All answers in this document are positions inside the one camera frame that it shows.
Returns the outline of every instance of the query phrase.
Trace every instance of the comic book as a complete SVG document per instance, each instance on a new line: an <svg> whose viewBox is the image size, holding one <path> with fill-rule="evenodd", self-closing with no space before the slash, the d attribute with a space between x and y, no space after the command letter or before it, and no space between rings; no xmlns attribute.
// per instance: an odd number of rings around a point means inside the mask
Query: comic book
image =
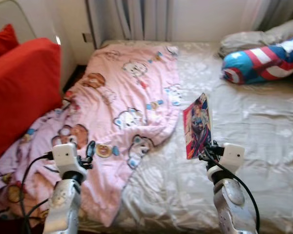
<svg viewBox="0 0 293 234"><path fill-rule="evenodd" d="M204 153L206 142L211 143L212 117L206 94L183 111L187 159L198 158Z"/></svg>

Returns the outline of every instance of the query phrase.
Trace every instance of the white wall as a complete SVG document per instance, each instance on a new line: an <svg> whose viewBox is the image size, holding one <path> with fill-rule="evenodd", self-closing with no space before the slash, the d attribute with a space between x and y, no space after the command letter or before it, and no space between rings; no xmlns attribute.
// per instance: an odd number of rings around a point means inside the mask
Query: white wall
<svg viewBox="0 0 293 234"><path fill-rule="evenodd" d="M174 0L173 41L220 41L252 30L262 0Z"/></svg>
<svg viewBox="0 0 293 234"><path fill-rule="evenodd" d="M83 0L55 0L71 44L77 64L87 65L94 51L92 43L85 43L82 33L90 33L86 6Z"/></svg>
<svg viewBox="0 0 293 234"><path fill-rule="evenodd" d="M37 37L48 38L56 43L61 40L61 88L63 88L76 68L76 60L67 39L66 31L53 0L17 0L25 12Z"/></svg>

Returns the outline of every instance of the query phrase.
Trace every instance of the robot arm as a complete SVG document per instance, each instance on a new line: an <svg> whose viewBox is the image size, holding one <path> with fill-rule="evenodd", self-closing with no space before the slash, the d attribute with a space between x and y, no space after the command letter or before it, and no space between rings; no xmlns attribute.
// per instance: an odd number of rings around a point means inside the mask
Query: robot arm
<svg viewBox="0 0 293 234"><path fill-rule="evenodd" d="M49 213L45 220L43 234L76 234L78 231L78 211L81 204L81 184L91 169L95 142L87 148L86 160L77 156L74 143L56 145L52 149L53 158L62 180L57 182L49 200Z"/></svg>
<svg viewBox="0 0 293 234"><path fill-rule="evenodd" d="M199 157L207 161L208 178L214 183L214 204L218 211L219 227L223 234L257 234L255 221L249 212L240 184L233 179L236 170L242 165L244 148L224 144L219 147L206 146L205 155ZM229 169L224 171L216 165Z"/></svg>

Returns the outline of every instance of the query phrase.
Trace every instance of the curtain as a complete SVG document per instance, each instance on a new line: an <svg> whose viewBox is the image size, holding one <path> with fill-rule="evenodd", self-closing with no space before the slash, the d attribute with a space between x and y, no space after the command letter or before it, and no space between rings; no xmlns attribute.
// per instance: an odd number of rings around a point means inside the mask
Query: curtain
<svg viewBox="0 0 293 234"><path fill-rule="evenodd" d="M86 0L96 48L108 39L171 40L171 0Z"/></svg>
<svg viewBox="0 0 293 234"><path fill-rule="evenodd" d="M257 28L259 31L267 31L293 19L293 0L264 0L263 4L267 10Z"/></svg>

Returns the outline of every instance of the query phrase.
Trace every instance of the red cushion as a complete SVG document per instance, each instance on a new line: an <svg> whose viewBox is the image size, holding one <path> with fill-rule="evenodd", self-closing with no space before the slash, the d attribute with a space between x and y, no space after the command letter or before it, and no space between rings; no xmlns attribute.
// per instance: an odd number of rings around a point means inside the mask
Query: red cushion
<svg viewBox="0 0 293 234"><path fill-rule="evenodd" d="M44 113L61 105L60 47L48 39L0 57L0 156Z"/></svg>
<svg viewBox="0 0 293 234"><path fill-rule="evenodd" d="M19 45L14 29L11 24L7 24L0 31L0 56Z"/></svg>

